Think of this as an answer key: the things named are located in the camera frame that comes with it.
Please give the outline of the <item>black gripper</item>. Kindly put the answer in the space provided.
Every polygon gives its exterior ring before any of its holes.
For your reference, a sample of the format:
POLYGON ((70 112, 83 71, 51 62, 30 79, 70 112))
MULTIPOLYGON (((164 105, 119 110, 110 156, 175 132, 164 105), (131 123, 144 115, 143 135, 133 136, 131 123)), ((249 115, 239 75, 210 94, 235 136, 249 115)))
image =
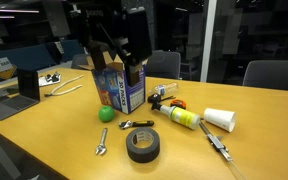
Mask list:
POLYGON ((116 52, 121 58, 129 85, 140 81, 144 60, 152 55, 147 14, 144 7, 124 9, 113 16, 116 52))

